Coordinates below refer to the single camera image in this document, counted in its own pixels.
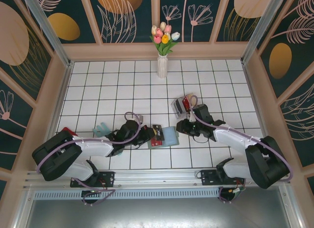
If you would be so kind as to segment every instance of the yellow tulip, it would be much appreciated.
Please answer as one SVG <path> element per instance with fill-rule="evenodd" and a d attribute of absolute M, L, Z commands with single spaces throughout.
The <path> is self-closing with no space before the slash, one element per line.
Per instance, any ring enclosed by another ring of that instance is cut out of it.
<path fill-rule="evenodd" d="M 163 44 L 167 44 L 168 41 L 169 41 L 168 36 L 167 35 L 163 35 L 162 38 L 161 38 L 161 41 L 162 41 Z"/>

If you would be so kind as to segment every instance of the metal base plate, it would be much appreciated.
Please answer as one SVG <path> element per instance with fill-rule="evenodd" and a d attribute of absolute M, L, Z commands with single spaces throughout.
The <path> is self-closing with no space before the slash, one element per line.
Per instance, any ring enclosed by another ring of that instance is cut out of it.
<path fill-rule="evenodd" d="M 101 172 L 99 172 L 99 174 L 100 174 L 99 179 L 103 179 L 106 182 L 106 184 L 103 185 L 99 180 L 94 185 L 89 185 L 87 182 L 86 183 L 84 181 L 83 182 L 90 187 L 96 187 L 96 188 L 99 188 L 99 187 L 102 188 L 103 186 L 108 187 L 108 188 L 113 187 L 115 172 L 113 172 L 113 171 L 101 171 Z M 75 180 L 71 180 L 70 187 L 71 188 L 82 188 L 84 186 L 78 184 Z"/>
<path fill-rule="evenodd" d="M 216 174 L 216 169 L 212 170 L 202 170 L 201 171 L 201 180 L 202 185 L 236 185 L 235 178 L 226 177 L 224 181 L 221 181 Z M 244 179 L 237 178 L 242 184 L 244 183 Z"/>

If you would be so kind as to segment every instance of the white tiled floor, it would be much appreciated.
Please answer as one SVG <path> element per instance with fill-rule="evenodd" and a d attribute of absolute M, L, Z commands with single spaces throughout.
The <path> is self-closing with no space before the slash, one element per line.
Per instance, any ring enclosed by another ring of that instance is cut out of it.
<path fill-rule="evenodd" d="M 81 137 L 94 137 L 92 130 L 101 122 L 119 129 L 127 111 L 142 114 L 148 126 L 176 126 L 170 103 L 193 92 L 215 120 L 262 137 L 239 60 L 170 60 L 166 79 L 159 79 L 156 71 L 155 60 L 76 62 L 57 131 L 69 127 Z M 195 142 L 179 135 L 180 144 L 174 147 L 149 150 L 144 144 L 139 149 L 128 147 L 118 156 L 91 160 L 100 170 L 169 169 L 215 167 L 230 156 L 243 157 L 204 137 Z"/>

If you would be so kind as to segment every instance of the teal object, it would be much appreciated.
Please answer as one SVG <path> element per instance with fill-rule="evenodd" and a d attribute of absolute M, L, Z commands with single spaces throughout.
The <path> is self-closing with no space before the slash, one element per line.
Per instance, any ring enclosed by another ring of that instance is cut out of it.
<path fill-rule="evenodd" d="M 148 142 L 148 148 L 165 148 L 170 146 L 179 145 L 179 133 L 176 131 L 176 127 L 169 126 L 162 129 L 163 137 L 165 138 L 164 141 L 162 141 L 162 145 L 159 146 L 152 146 L 151 141 Z"/>
<path fill-rule="evenodd" d="M 110 130 L 109 128 L 106 126 L 106 124 L 104 124 L 103 122 L 100 123 L 101 126 L 96 126 L 96 128 L 93 129 L 93 132 L 95 133 L 95 135 L 99 138 L 99 137 L 103 137 L 106 136 L 108 134 L 110 134 Z"/>

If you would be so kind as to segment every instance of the flower bouquet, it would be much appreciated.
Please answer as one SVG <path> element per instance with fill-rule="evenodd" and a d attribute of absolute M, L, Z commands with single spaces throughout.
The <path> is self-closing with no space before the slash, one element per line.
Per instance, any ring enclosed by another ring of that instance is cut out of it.
<path fill-rule="evenodd" d="M 150 36 L 150 38 L 158 50 L 157 75 L 160 78 L 165 78 L 167 76 L 167 55 L 172 52 L 171 48 L 177 44 L 173 41 L 176 41 L 180 37 L 180 33 L 178 32 L 171 35 L 170 33 L 171 26 L 166 25 L 165 22 L 162 22 L 159 28 L 152 26 L 152 36 Z"/>

